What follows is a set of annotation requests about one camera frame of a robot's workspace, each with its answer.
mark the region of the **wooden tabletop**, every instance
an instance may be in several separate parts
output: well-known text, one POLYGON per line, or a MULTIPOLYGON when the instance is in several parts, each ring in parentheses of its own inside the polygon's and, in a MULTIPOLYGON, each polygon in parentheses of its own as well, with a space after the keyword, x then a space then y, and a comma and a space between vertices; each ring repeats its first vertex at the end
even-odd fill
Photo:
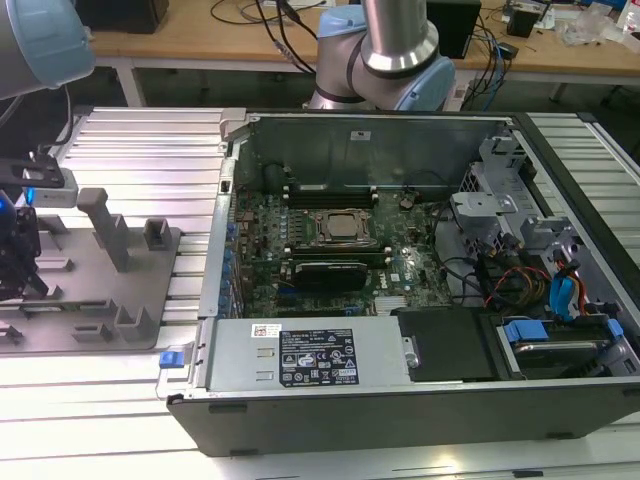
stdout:
MULTIPOLYGON (((133 35, 116 32, 95 32, 93 49, 98 56, 144 58, 177 58, 190 60, 275 61, 285 59, 275 50, 262 25, 228 25, 211 17, 209 10, 214 0, 171 0, 169 11, 153 35, 133 35)), ((219 17, 245 21, 238 13, 238 5, 248 0, 225 0, 216 8, 219 17)), ((491 9, 503 0, 484 0, 480 12, 486 26, 499 41, 520 49, 511 67, 512 71, 538 73, 571 73, 582 75, 640 76, 640 55, 625 46, 607 41, 567 47, 555 32, 534 29, 530 38, 506 35, 506 25, 498 21, 499 14, 491 17, 491 9)), ((324 10, 301 12, 304 21, 315 30, 324 10)), ((256 14, 255 8, 248 10, 256 14)), ((274 10, 265 8, 267 16, 274 10)), ((307 61, 316 60, 316 43, 299 27, 289 26, 287 37, 298 53, 307 61)), ((454 60, 459 69, 484 69, 487 64, 486 48, 478 40, 469 47, 463 60, 454 60)))

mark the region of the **blue latch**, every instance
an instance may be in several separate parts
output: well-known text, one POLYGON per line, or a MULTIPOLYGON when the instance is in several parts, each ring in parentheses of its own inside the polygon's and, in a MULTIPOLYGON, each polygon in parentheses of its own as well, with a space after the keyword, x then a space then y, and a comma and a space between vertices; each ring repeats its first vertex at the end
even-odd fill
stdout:
POLYGON ((620 322, 618 322, 615 318, 610 318, 609 320, 607 320, 607 326, 609 327, 613 338, 624 337, 624 331, 620 326, 620 322))
POLYGON ((556 275, 551 281, 549 289, 549 307, 556 315, 562 317, 565 322, 570 322, 573 317, 569 314, 569 304, 573 298, 575 285, 573 281, 564 275, 556 275))
POLYGON ((162 352, 160 354, 160 368, 183 368, 184 352, 162 352))
POLYGON ((505 325, 504 331, 509 343, 549 340, 549 335, 540 320, 511 320, 505 325))

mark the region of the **power supply label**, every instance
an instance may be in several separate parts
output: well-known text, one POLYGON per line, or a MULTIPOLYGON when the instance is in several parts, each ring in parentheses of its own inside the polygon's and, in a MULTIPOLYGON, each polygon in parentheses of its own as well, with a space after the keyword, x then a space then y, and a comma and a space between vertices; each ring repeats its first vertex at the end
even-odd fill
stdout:
POLYGON ((353 330, 281 331, 280 383, 284 387, 357 385, 353 330))

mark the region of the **plastic bag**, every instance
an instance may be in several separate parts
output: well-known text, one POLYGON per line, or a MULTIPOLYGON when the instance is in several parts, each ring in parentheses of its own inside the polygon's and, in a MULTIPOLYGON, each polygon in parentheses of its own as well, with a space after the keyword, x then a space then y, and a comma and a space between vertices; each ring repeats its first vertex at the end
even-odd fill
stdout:
POLYGON ((602 42, 605 40, 604 29, 612 22, 607 16, 609 12, 611 7, 593 2, 574 21, 561 23, 557 33, 568 46, 602 42))
POLYGON ((625 35, 631 35, 633 32, 640 32, 640 0, 631 0, 622 27, 622 33, 625 35))

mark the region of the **blue light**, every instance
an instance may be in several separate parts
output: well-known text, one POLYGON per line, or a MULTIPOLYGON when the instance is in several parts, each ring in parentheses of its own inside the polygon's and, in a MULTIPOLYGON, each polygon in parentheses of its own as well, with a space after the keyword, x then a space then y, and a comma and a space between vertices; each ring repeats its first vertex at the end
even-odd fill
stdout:
POLYGON ((27 205, 32 205, 33 201, 36 198, 36 189, 33 187, 27 188, 27 193, 25 195, 25 198, 27 199, 27 205))

